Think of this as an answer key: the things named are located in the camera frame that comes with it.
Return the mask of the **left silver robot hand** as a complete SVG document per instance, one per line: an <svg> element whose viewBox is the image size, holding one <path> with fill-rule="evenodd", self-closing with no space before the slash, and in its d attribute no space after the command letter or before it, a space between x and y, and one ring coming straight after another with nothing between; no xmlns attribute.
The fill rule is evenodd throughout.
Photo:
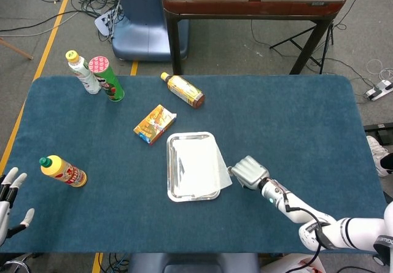
<svg viewBox="0 0 393 273"><path fill-rule="evenodd" d="M27 178L27 173L18 173L18 167L13 167L6 175L1 176L1 245L6 239L28 228L34 218L35 209L30 208L24 219L12 228L9 227L10 212L21 185Z"/></svg>

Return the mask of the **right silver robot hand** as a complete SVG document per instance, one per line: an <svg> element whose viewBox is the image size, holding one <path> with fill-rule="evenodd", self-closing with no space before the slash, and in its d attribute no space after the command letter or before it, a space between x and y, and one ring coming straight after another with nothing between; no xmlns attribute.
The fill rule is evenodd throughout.
<svg viewBox="0 0 393 273"><path fill-rule="evenodd" d="M243 188L249 190L261 190L267 178L270 178L269 171L249 155L234 166L227 167L227 171Z"/></svg>

